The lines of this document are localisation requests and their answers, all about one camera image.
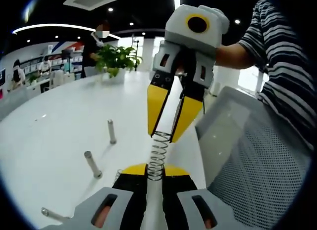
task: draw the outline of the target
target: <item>dark hair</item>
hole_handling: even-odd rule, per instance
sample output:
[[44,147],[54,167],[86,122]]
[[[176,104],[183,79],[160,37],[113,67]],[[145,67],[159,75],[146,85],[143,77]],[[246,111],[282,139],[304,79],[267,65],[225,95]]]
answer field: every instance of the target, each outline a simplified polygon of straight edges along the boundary
[[[16,66],[20,66],[20,60],[19,60],[19,59],[17,59],[17,60],[14,62],[14,64],[13,64],[13,67],[16,67]],[[21,80],[20,75],[19,75],[19,70],[18,70],[18,69],[15,69],[15,70],[13,71],[13,80],[14,80],[16,83],[18,83],[18,82]]]
[[13,67],[15,67],[15,66],[20,66],[20,60],[19,60],[19,59],[17,59],[17,60],[14,62]]

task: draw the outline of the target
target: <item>ceiling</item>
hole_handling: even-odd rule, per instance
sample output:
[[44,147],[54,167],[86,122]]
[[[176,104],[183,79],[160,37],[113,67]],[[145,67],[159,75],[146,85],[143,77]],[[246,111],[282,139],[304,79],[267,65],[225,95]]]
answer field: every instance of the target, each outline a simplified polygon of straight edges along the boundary
[[[135,35],[141,35],[147,29],[147,37],[163,36],[165,24],[174,11],[174,0],[117,0],[92,11],[63,5],[66,0],[36,0],[33,12],[25,23],[22,12],[31,0],[7,0],[11,6],[1,8],[2,15],[10,15],[4,19],[6,27],[1,29],[1,51],[6,54],[31,44],[52,41],[76,41],[89,36],[90,32],[64,27],[43,27],[18,32],[14,29],[46,23],[71,24],[95,29],[99,22],[107,19],[110,32],[120,37],[131,36],[127,30],[139,29]],[[181,4],[219,8],[230,20],[229,32],[223,36],[223,44],[229,45],[239,40],[250,23],[252,9],[258,0],[181,0]]]

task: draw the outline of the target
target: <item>coil spring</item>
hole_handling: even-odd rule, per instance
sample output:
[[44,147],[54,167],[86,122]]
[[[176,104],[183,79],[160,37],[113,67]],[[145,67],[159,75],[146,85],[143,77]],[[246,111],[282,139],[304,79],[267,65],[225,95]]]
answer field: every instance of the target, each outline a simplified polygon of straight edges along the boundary
[[148,163],[148,179],[151,181],[159,181],[163,176],[164,163],[166,158],[168,142],[171,137],[170,134],[156,131],[154,138],[156,144],[152,145],[153,150],[151,151],[150,162]]
[[117,174],[115,175],[115,178],[114,178],[114,183],[117,181],[117,179],[118,179],[119,176],[121,175],[121,172],[122,172],[122,170],[121,170],[121,169],[118,169]]

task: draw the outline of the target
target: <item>metal cylinder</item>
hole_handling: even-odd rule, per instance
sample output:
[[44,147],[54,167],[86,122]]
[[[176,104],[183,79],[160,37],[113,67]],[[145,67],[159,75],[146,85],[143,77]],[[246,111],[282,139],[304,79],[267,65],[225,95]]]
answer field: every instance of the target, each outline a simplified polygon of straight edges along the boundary
[[108,120],[108,128],[109,128],[109,135],[110,135],[110,144],[115,144],[117,142],[117,140],[115,139],[114,127],[113,127],[112,120]]
[[96,163],[95,163],[95,161],[94,161],[94,159],[93,159],[93,155],[91,154],[91,152],[90,152],[90,151],[86,151],[86,152],[84,153],[84,156],[85,156],[85,158],[86,158],[86,160],[87,160],[87,162],[88,162],[88,165],[90,166],[91,170],[92,170],[93,173],[94,173],[94,178],[100,179],[100,178],[103,176],[103,174],[102,174],[102,172],[98,169],[98,167],[97,167],[97,165],[96,165]]
[[51,210],[46,209],[46,208],[42,208],[42,209],[41,209],[41,213],[42,213],[44,216],[46,216],[46,217],[48,217],[48,218],[51,218],[51,219],[55,219],[55,220],[57,220],[57,221],[60,221],[61,223],[64,223],[65,221],[67,221],[67,220],[70,219],[70,217],[64,217],[64,216],[62,216],[62,215],[59,215],[59,214],[57,214],[57,213],[54,213],[54,212],[51,211]]

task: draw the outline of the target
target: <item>gripper jaw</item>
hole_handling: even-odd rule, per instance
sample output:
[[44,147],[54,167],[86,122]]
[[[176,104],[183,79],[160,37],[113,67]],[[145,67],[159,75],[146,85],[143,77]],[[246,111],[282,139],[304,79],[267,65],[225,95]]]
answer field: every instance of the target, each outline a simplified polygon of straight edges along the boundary
[[205,88],[213,80],[214,60],[193,49],[168,41],[160,44],[154,57],[154,77],[148,88],[148,133],[153,135],[172,88],[175,72],[180,65],[187,74],[178,109],[175,114],[170,142],[176,142],[203,107]]

